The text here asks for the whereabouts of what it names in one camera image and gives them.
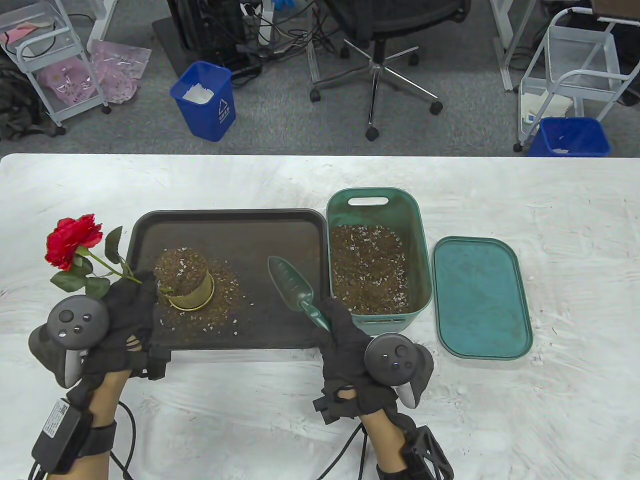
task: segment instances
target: office chair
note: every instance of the office chair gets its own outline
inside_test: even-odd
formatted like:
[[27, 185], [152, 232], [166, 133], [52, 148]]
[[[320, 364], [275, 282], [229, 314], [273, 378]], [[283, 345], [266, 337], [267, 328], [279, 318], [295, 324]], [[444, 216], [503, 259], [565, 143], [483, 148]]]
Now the office chair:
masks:
[[[418, 47], [387, 56], [387, 40], [424, 30], [447, 20], [463, 22], [471, 8], [471, 0], [323, 0], [322, 3], [327, 7], [340, 30], [347, 36], [340, 50], [340, 57], [348, 58], [350, 51], [355, 51], [369, 60], [369, 63], [320, 79], [315, 55], [308, 49], [313, 83], [309, 98], [312, 102], [320, 100], [321, 88], [327, 88], [347, 77], [369, 72], [373, 78], [369, 125], [365, 134], [369, 141], [374, 141], [380, 136], [373, 121], [378, 83], [383, 76], [388, 76], [389, 79], [400, 84], [409, 85], [424, 94], [431, 100], [429, 111], [432, 115], [438, 115], [442, 111], [442, 103], [436, 95], [409, 80], [389, 65], [405, 55], [409, 55], [409, 65], [417, 65], [419, 58], [415, 51]], [[373, 42], [372, 54], [365, 51], [370, 42]]]

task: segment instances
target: scattered soil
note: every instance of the scattered soil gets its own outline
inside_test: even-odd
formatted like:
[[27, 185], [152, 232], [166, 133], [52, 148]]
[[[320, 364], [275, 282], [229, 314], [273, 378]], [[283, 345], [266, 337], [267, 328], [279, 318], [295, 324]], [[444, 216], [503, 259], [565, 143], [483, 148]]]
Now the scattered soil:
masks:
[[388, 228], [331, 230], [333, 291], [358, 315], [409, 312], [406, 246]]
[[166, 250], [156, 263], [160, 288], [170, 288], [171, 295], [186, 295], [200, 286], [207, 274], [207, 259], [191, 248]]
[[238, 335], [242, 326], [233, 318], [235, 312], [244, 309], [249, 297], [242, 292], [237, 275], [226, 262], [209, 262], [209, 271], [214, 278], [215, 290], [211, 301], [195, 312], [181, 312], [160, 296], [159, 335], [171, 338], [172, 343], [206, 343], [210, 335]]

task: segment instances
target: label sticker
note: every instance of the label sticker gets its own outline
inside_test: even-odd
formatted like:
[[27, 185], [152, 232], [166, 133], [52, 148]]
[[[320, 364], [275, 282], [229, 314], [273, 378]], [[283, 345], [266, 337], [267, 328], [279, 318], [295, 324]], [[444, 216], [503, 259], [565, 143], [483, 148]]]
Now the label sticker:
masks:
[[224, 119], [229, 115], [231, 109], [229, 108], [229, 104], [225, 102], [224, 99], [220, 99], [220, 108], [218, 108], [218, 117], [220, 119], [220, 123], [224, 121]]
[[47, 422], [44, 424], [42, 431], [47, 434], [50, 438], [56, 436], [56, 432], [62, 423], [62, 420], [65, 418], [67, 411], [69, 410], [69, 404], [62, 400], [58, 400], [56, 402], [56, 406], [53, 407], [51, 413], [49, 414], [49, 418]]

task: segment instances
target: green garden trowel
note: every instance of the green garden trowel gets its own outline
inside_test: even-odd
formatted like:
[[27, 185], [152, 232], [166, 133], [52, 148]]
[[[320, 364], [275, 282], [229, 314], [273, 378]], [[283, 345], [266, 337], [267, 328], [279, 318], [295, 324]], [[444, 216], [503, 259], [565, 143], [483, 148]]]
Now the green garden trowel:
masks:
[[300, 275], [298, 270], [280, 257], [269, 257], [267, 260], [269, 275], [276, 290], [284, 300], [285, 305], [294, 312], [304, 312], [318, 327], [331, 331], [329, 322], [324, 315], [315, 308], [314, 290]]

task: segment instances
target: black glove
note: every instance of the black glove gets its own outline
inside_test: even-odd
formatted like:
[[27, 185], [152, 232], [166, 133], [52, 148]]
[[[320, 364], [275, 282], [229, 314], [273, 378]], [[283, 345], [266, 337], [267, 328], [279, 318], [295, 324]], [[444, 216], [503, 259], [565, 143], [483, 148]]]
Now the black glove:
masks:
[[[338, 299], [326, 298], [320, 311], [331, 322], [332, 333], [323, 328], [313, 336], [324, 360], [323, 393], [330, 398], [333, 417], [357, 417], [383, 408], [395, 410], [397, 395], [391, 387], [371, 378], [364, 364], [364, 353], [372, 338], [353, 324], [349, 309]], [[340, 390], [356, 390], [356, 397], [343, 400]]]
[[138, 353], [131, 350], [148, 351], [154, 329], [157, 282], [153, 272], [134, 275], [142, 284], [121, 278], [102, 298], [109, 311], [109, 330], [102, 341], [89, 350], [83, 375], [136, 370], [138, 365], [134, 359]]

